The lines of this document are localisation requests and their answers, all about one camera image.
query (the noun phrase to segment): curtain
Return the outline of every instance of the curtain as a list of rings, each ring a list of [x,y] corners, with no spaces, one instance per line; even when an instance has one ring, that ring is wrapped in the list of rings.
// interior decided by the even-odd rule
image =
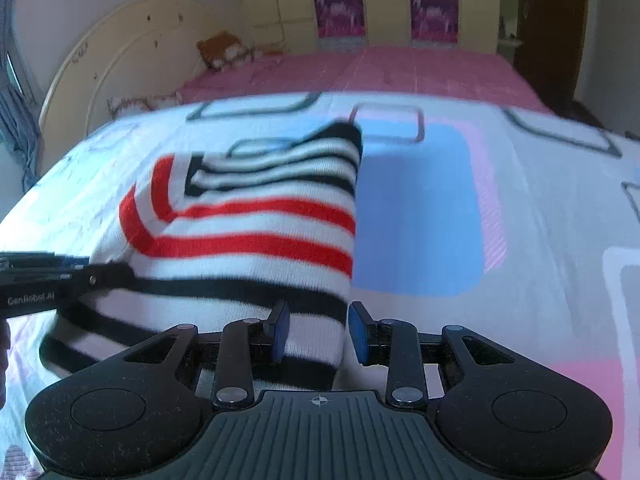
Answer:
[[[38,180],[40,129],[7,72],[13,6],[14,0],[0,0],[0,140],[24,170],[22,189],[27,192]]]

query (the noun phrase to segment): crosshair mark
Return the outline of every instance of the crosshair mark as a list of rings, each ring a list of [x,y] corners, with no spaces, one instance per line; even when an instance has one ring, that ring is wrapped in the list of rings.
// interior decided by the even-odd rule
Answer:
[[[313,403],[318,408],[320,408],[321,406],[324,406],[326,403],[331,401],[322,395],[317,395],[313,399],[311,399],[310,402]]]

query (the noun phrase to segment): bedsheet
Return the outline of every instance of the bedsheet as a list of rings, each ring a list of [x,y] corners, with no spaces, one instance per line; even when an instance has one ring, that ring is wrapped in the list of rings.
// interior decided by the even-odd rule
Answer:
[[[409,94],[283,94],[188,105],[107,124],[0,224],[1,250],[91,255],[140,171],[171,152],[300,138],[329,121],[364,134],[351,299],[421,332],[462,324],[585,384],[614,417],[598,471],[640,470],[640,145],[521,108]],[[2,478],[38,474],[29,400],[54,314],[12,320]],[[430,395],[439,379],[426,367]],[[384,389],[349,339],[334,388]]]
[[[551,113],[500,56],[396,46],[350,54],[263,57],[237,70],[207,72],[178,93],[183,102],[194,103],[298,91],[430,94]]]

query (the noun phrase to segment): round headboard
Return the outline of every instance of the round headboard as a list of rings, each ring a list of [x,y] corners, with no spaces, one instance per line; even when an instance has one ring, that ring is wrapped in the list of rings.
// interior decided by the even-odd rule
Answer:
[[[222,28],[193,0],[140,0],[101,19],[65,59],[40,114],[40,173],[111,119],[109,98],[175,92],[204,64],[196,42]]]

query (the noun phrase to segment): black stripe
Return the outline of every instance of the black stripe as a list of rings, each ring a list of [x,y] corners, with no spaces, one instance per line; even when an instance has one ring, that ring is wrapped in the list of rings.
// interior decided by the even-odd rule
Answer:
[[[254,379],[327,392],[334,384],[335,368],[326,363],[285,356],[277,365],[256,365]]]
[[[135,346],[159,333],[107,317],[80,301],[60,308],[58,315],[82,330],[101,335],[124,346]]]
[[[204,154],[199,153],[191,157],[191,162],[187,168],[187,176],[184,179],[184,194],[185,196],[200,196],[203,191],[202,188],[192,184],[193,175],[203,167]]]
[[[187,182],[184,187],[184,194],[186,196],[197,197],[203,195],[207,191],[217,191],[225,193],[229,191],[235,191],[237,189],[253,189],[255,187],[268,186],[269,184],[280,184],[282,182],[316,182],[318,184],[326,184],[327,186],[337,187],[350,196],[355,197],[355,190],[353,184],[346,178],[333,175],[321,175],[321,174],[297,174],[293,176],[284,176],[281,178],[272,178],[269,180],[263,180],[259,184],[244,184],[244,185],[227,185],[227,186],[212,186],[204,187],[200,184],[194,184],[193,182]]]
[[[326,158],[339,158],[340,160],[346,162],[347,164],[349,164],[352,168],[353,171],[355,171],[356,173],[358,173],[358,164],[348,155],[344,155],[342,153],[332,153],[332,152],[324,152],[324,153],[316,153],[316,154],[311,154],[311,155],[307,155],[305,153],[300,153],[297,157],[292,158],[290,160],[287,160],[285,162],[274,162],[272,164],[268,164],[266,166],[260,166],[259,164],[256,165],[256,167],[254,168],[246,168],[244,170],[242,169],[238,169],[238,170],[218,170],[217,168],[213,167],[213,166],[208,166],[206,163],[202,163],[202,166],[199,168],[200,170],[204,171],[205,173],[209,173],[209,174],[215,174],[215,175],[244,175],[244,174],[248,174],[248,173],[257,173],[259,171],[267,171],[267,170],[273,170],[274,168],[286,168],[287,166],[290,166],[291,164],[297,164],[299,162],[306,162],[308,160],[323,160]]]
[[[328,292],[241,278],[200,280],[139,278],[131,290],[156,296],[239,301],[264,308],[272,308],[279,300],[286,300],[292,314],[325,316],[342,324],[345,324],[347,315],[346,302]]]
[[[295,146],[301,146],[306,142],[318,139],[341,139],[353,144],[358,150],[360,160],[362,160],[362,132],[357,126],[343,121],[335,121],[329,126],[323,128],[319,132],[311,134],[309,137],[301,140]]]
[[[260,144],[273,144],[274,142],[279,142],[280,144],[282,144],[282,146],[279,148],[264,148],[263,150],[255,150],[254,152],[234,153],[235,151],[239,150],[246,144],[260,145]],[[238,158],[248,159],[248,158],[254,158],[262,155],[268,155],[269,153],[277,153],[283,150],[290,150],[294,142],[295,140],[291,139],[291,137],[261,137],[259,139],[241,139],[241,140],[238,140],[235,144],[231,146],[231,148],[229,148],[226,151],[225,158],[233,157],[234,159],[238,159]]]
[[[75,374],[98,361],[93,357],[75,350],[62,341],[53,339],[50,335],[44,336],[40,344],[40,359],[45,363],[51,363],[70,374]]]

